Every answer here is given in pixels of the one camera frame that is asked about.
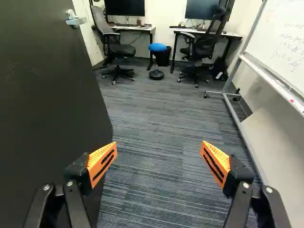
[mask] blue stool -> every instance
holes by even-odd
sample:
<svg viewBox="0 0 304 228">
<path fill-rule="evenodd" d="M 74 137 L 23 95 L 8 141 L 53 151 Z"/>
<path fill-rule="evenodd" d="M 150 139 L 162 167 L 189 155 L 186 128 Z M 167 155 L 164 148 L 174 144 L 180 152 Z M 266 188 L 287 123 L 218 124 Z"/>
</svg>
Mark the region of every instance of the blue stool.
<svg viewBox="0 0 304 228">
<path fill-rule="evenodd" d="M 149 78 L 154 80 L 161 80 L 164 77 L 164 73 L 158 70 L 158 62 L 160 55 L 163 54 L 167 50 L 167 46 L 160 43 L 153 43 L 149 45 L 149 50 L 156 57 L 156 69 L 149 72 Z"/>
</svg>

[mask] floor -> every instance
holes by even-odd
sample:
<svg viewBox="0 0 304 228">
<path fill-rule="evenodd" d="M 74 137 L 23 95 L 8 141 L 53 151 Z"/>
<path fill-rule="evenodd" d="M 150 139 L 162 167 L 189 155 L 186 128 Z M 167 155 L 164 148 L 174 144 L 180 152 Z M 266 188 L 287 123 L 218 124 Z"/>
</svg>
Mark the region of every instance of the floor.
<svg viewBox="0 0 304 228">
<path fill-rule="evenodd" d="M 118 157 L 108 170 L 99 228 L 220 228 L 231 201 L 226 199 L 200 156 L 205 140 L 235 153 L 251 167 L 247 149 L 224 101 L 204 99 L 205 89 L 223 82 L 177 83 L 169 67 L 161 81 L 148 78 L 148 63 L 123 62 L 136 81 L 96 77 L 114 128 Z M 238 104 L 234 108 L 245 118 Z M 257 227 L 249 215 L 248 227 Z"/>
</svg>

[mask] whiteboard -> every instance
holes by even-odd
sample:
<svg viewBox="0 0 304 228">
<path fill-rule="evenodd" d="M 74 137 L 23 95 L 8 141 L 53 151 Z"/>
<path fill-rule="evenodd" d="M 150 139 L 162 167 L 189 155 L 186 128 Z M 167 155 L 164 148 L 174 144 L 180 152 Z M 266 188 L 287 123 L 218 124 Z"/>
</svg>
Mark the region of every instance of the whiteboard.
<svg viewBox="0 0 304 228">
<path fill-rule="evenodd" d="M 304 0 L 268 0 L 245 52 L 304 96 Z"/>
</svg>

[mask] whiteboard tray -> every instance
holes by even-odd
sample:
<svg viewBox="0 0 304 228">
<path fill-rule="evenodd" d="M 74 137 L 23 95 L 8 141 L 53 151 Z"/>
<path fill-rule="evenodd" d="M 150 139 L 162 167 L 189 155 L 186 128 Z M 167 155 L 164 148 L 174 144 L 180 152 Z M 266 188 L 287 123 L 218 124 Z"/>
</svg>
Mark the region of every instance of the whiteboard tray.
<svg viewBox="0 0 304 228">
<path fill-rule="evenodd" d="M 241 54 L 238 56 L 244 63 L 260 75 L 271 87 L 273 87 L 295 110 L 304 117 L 304 104 L 299 96 L 291 92 L 280 80 L 271 76 L 269 72 L 250 60 L 250 56 Z"/>
</svg>

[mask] mesh chair back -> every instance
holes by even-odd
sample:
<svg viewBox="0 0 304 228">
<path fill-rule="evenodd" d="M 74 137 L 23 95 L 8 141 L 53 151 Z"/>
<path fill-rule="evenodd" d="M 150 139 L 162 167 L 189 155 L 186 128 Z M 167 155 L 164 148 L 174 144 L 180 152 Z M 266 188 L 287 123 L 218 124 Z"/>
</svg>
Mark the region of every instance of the mesh chair back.
<svg viewBox="0 0 304 228">
<path fill-rule="evenodd" d="M 101 35 L 101 41 L 103 44 L 105 44 L 105 39 L 103 38 L 102 35 L 104 33 L 114 32 L 114 30 L 106 22 L 102 8 L 91 5 L 91 12 L 92 12 L 94 23 L 97 27 L 97 31 Z M 115 38 L 111 39 L 111 41 L 112 41 L 111 43 L 117 42 L 117 40 Z"/>
</svg>

